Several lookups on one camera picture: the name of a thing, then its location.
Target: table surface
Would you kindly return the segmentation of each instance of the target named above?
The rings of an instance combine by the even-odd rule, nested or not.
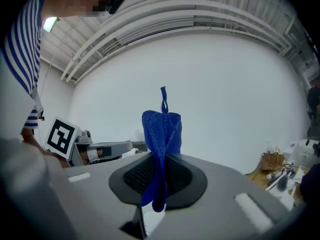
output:
[[[293,167],[294,171],[298,171],[298,167],[294,166]],[[306,175],[309,172],[309,169],[302,169],[304,172],[304,175]],[[255,171],[253,173],[250,173],[247,175],[249,179],[251,179],[255,184],[257,184],[259,187],[266,189],[268,187],[268,180],[267,180],[267,171]],[[300,184],[295,183],[296,189],[295,193],[293,195],[294,200],[298,200],[302,197],[301,192],[300,192]]]

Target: blue microfiber cloth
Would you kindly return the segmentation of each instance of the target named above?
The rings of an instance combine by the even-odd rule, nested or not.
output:
[[[162,113],[156,111],[145,111],[142,114],[142,125],[147,147],[154,156],[153,179],[142,197],[142,206],[151,201],[155,212],[164,209],[168,194],[165,158],[166,152],[180,154],[182,144],[181,116],[176,113],[168,113],[166,87],[161,88]]]

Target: white wall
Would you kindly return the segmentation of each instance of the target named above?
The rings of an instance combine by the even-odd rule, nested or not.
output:
[[[267,141],[284,149],[306,134],[306,100],[290,64],[239,37],[188,34],[114,57],[74,90],[69,119],[95,142],[134,140],[146,110],[181,114],[181,153],[254,170]]]
[[[45,146],[49,128],[54,118],[60,117],[67,120],[70,103],[72,100],[75,84],[61,81],[62,72],[55,67],[49,68],[49,64],[40,61],[38,79],[38,93],[43,106],[44,121],[39,120],[39,128],[34,130],[35,139]]]

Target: blue and white striped shirt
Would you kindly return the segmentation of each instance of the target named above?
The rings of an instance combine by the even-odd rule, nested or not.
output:
[[[40,65],[41,11],[44,0],[29,0],[13,22],[1,48],[5,63],[14,78],[31,95],[38,82]],[[38,113],[34,108],[24,128],[38,127]]]

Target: ceiling light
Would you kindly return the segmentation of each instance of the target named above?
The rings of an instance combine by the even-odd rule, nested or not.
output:
[[[43,25],[43,29],[44,29],[45,31],[47,31],[48,33],[50,33],[51,30],[54,28],[54,25],[56,24],[57,19],[58,19],[57,17],[47,18],[47,19],[45,20],[44,25]]]

